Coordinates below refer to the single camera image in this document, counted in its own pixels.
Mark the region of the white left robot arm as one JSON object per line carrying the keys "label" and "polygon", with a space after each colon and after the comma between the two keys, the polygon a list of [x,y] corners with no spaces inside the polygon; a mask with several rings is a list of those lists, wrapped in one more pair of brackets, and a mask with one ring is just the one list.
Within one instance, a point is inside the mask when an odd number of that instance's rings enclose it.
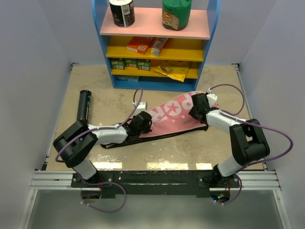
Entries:
{"label": "white left robot arm", "polygon": [[141,111],[124,124],[113,126],[93,126],[83,120],[77,120],[53,142],[58,152],[56,161],[72,168],[88,187],[94,187],[101,182],[97,168],[87,158],[96,145],[126,146],[135,143],[143,133],[151,131],[152,116]]}

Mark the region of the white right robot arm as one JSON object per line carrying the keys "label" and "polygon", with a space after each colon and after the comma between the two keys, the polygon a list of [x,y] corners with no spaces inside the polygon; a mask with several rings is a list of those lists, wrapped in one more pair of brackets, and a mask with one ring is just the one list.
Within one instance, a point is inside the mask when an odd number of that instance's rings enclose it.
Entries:
{"label": "white right robot arm", "polygon": [[192,95],[193,107],[189,115],[205,124],[215,127],[230,136],[232,155],[213,168],[211,183],[224,187],[229,177],[251,162],[270,154],[270,147],[260,123],[256,119],[238,119],[214,107],[217,96],[213,93]]}

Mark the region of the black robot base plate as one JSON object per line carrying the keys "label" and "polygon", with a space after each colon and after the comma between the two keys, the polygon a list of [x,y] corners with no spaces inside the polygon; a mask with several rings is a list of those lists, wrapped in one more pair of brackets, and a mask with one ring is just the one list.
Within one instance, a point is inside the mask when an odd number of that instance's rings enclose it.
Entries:
{"label": "black robot base plate", "polygon": [[211,170],[146,170],[146,171],[99,171],[99,177],[89,183],[97,186],[96,198],[115,198],[123,194],[119,184],[127,195],[188,195],[198,198],[228,200],[230,190],[239,188],[237,175],[212,179]]}

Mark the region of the pink sport racket bag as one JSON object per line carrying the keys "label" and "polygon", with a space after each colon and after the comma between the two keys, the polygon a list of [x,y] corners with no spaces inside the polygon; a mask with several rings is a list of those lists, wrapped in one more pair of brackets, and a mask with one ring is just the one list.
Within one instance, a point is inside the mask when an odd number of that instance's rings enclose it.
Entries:
{"label": "pink sport racket bag", "polygon": [[208,126],[200,123],[189,114],[193,107],[192,96],[200,93],[200,91],[184,93],[148,110],[147,112],[152,117],[150,132],[142,133],[139,137],[130,142],[105,144],[102,145],[102,147],[105,149],[117,148],[178,136],[197,130],[206,131]]}

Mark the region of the black shuttlecock tube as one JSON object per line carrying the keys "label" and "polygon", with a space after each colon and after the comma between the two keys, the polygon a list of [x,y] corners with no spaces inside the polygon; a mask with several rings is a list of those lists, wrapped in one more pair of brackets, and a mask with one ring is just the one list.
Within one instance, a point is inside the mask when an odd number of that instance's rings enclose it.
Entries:
{"label": "black shuttlecock tube", "polygon": [[77,120],[89,122],[91,111],[92,93],[89,90],[81,90],[77,109]]}

